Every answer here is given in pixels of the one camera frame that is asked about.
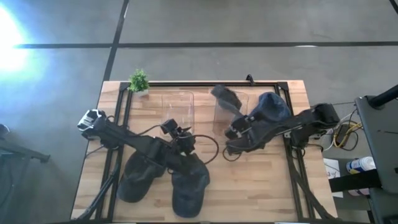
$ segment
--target transparent plastic box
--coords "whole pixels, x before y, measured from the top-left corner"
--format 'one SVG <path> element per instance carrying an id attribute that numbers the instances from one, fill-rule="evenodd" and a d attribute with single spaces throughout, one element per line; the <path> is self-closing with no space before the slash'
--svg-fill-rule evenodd
<path id="1" fill-rule="evenodd" d="M 238 99 L 241 101 L 242 106 L 239 109 L 240 114 L 248 113 L 249 95 L 246 93 L 235 92 Z M 217 100 L 214 112 L 213 132 L 219 137 L 224 136 L 224 131 L 228 129 L 234 117 L 239 114 L 234 114 L 229 110 L 223 109 Z"/>
<path id="2" fill-rule="evenodd" d="M 162 95 L 162 123 L 174 119 L 181 128 L 191 127 L 195 131 L 195 112 L 193 93 L 190 91 L 173 91 Z M 170 137 L 160 131 L 162 137 Z"/>

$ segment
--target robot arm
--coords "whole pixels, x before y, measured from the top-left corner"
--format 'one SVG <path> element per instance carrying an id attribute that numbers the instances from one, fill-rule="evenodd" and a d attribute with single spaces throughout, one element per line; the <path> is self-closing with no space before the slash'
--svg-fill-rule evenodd
<path id="1" fill-rule="evenodd" d="M 122 128 L 110 121 L 104 111 L 89 110 L 78 123 L 78 129 L 85 138 L 97 137 L 108 149 L 127 144 L 146 156 L 147 160 L 157 166 L 167 167 L 181 173 L 188 172 L 184 152 L 190 154 L 195 148 L 195 138 L 188 132 L 189 128 L 178 127 L 174 119 L 161 125 L 165 134 L 170 134 L 171 142 L 152 136 L 142 136 Z"/>
<path id="2" fill-rule="evenodd" d="M 293 147 L 304 147 L 310 136 L 325 134 L 326 129 L 335 127 L 340 119 L 331 104 L 319 104 L 312 109 L 288 117 L 282 121 L 271 121 L 257 111 L 252 115 L 239 115 L 233 105 L 241 105 L 238 97 L 225 86 L 216 86 L 211 92 L 219 105 L 236 115 L 234 121 L 225 131 L 229 140 L 226 142 L 229 155 L 251 152 L 262 149 L 275 136 L 285 134 L 290 138 Z"/>

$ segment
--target white pot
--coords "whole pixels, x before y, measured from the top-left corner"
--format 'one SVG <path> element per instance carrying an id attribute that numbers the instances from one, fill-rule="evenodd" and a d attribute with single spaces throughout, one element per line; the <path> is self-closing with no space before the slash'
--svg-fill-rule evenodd
<path id="1" fill-rule="evenodd" d="M 135 92 L 134 95 L 136 95 L 138 97 L 146 96 L 146 95 L 148 95 L 148 90 Z"/>

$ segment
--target concrete floor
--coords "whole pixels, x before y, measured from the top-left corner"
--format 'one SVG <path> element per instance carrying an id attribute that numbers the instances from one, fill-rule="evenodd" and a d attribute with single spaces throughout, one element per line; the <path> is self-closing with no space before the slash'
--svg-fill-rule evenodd
<path id="1" fill-rule="evenodd" d="M 122 4 L 0 2 L 8 29 L 0 37 L 0 123 L 12 129 L 10 139 L 51 154 L 48 164 L 31 162 L 10 222 L 69 219 L 87 145 L 76 124 L 97 104 L 110 49 L 6 44 L 112 43 Z M 393 41 L 397 19 L 388 0 L 130 0 L 120 43 Z M 136 68 L 151 80 L 242 80 L 250 73 L 305 80 L 311 104 L 339 103 L 396 85 L 397 58 L 396 46 L 119 49 L 110 80 L 127 80 Z M 353 106 L 336 109 L 344 116 Z M 325 157 L 368 155 L 361 139 L 355 151 L 330 149 Z"/>

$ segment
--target wooden table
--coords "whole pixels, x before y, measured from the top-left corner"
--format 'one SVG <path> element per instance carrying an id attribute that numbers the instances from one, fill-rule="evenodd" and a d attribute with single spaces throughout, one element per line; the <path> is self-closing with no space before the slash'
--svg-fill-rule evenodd
<path id="1" fill-rule="evenodd" d="M 309 108 L 304 82 L 287 81 L 290 99 L 297 114 Z M 119 82 L 104 82 L 98 108 L 107 115 L 114 114 L 118 97 Z M 189 91 L 194 96 L 194 133 L 207 134 L 217 139 L 220 154 L 210 164 L 211 183 L 206 188 L 202 210 L 196 218 L 185 219 L 176 216 L 172 209 L 171 176 L 165 173 L 155 179 L 148 194 L 138 203 L 116 201 L 114 222 L 273 222 L 297 221 L 290 183 L 289 170 L 281 136 L 266 144 L 264 149 L 244 153 L 236 162 L 224 160 L 221 151 L 225 137 L 214 134 L 213 119 L 216 100 L 210 94 L 212 87 L 151 87 L 149 96 L 138 98 L 133 95 L 129 116 L 129 128 L 143 131 L 164 120 L 162 95 L 170 91 Z M 258 96 L 271 87 L 231 87 L 232 90 L 248 96 L 247 111 L 258 102 Z M 161 136 L 160 129 L 148 133 Z M 88 152 L 96 149 L 99 142 L 90 142 Z M 197 138 L 195 153 L 207 161 L 215 153 L 214 144 L 207 139 Z M 123 166 L 134 149 L 125 146 Z M 103 175 L 106 150 L 90 155 L 84 163 L 72 217 L 82 214 L 98 193 Z M 308 181 L 312 192 L 327 211 L 336 217 L 335 204 L 326 176 L 322 154 L 317 147 L 307 147 L 304 157 Z"/>

